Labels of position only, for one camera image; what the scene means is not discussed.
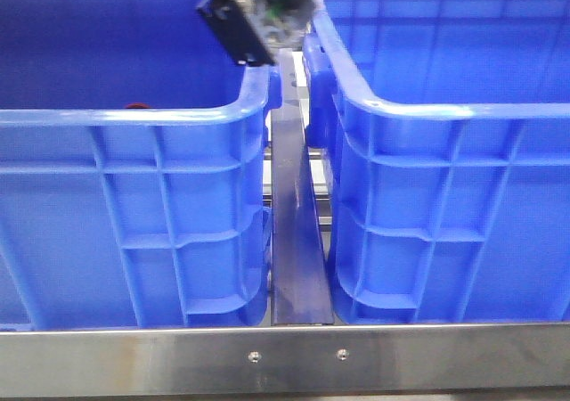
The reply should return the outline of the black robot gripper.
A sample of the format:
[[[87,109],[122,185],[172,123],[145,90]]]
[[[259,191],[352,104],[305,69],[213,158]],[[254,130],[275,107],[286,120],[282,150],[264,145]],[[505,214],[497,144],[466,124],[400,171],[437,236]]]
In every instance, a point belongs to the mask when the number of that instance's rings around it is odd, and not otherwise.
[[[237,64],[274,65],[303,42],[314,0],[203,0],[197,12]]]

